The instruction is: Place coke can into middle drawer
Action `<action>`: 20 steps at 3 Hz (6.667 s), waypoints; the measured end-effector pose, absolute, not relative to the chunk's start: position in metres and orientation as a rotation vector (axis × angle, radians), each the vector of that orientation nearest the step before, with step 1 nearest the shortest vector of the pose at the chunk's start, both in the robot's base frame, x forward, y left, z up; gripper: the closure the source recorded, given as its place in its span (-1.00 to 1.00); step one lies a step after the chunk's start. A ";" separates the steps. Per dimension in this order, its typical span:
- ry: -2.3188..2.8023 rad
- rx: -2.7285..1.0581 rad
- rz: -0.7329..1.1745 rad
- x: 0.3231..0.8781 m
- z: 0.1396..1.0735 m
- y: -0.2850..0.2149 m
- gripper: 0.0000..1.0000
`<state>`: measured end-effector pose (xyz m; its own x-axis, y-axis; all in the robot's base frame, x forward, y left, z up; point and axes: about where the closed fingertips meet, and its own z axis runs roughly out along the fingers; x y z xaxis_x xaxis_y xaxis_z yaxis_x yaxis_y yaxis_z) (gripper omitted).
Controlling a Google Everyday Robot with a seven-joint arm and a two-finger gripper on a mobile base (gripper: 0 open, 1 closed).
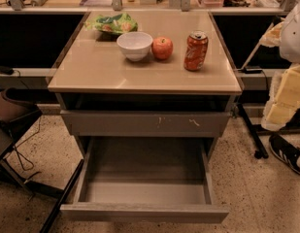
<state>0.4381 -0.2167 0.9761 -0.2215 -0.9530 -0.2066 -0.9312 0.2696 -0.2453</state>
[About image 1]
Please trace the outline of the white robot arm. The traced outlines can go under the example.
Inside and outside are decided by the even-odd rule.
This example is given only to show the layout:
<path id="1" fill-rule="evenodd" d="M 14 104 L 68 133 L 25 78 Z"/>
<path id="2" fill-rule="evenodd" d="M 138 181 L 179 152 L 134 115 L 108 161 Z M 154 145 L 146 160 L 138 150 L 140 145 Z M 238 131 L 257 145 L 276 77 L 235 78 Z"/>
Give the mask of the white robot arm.
<path id="1" fill-rule="evenodd" d="M 291 63 L 284 72 L 274 75 L 261 120 L 264 129 L 278 131 L 300 109 L 300 1 L 259 43 L 268 48 L 278 47 L 280 57 Z"/>

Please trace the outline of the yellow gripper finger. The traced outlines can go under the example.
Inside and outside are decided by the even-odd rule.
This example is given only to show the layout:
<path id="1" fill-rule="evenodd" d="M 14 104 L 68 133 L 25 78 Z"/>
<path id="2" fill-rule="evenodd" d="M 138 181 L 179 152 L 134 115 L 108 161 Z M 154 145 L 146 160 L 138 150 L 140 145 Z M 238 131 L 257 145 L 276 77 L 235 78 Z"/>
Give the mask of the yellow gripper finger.
<path id="1" fill-rule="evenodd" d="M 281 43 L 281 31 L 283 22 L 276 25 L 271 24 L 270 28 L 262 35 L 259 43 L 267 48 L 278 47 Z"/>
<path id="2" fill-rule="evenodd" d="M 271 81 L 261 126 L 270 131 L 283 128 L 300 109 L 300 64 L 276 72 Z"/>

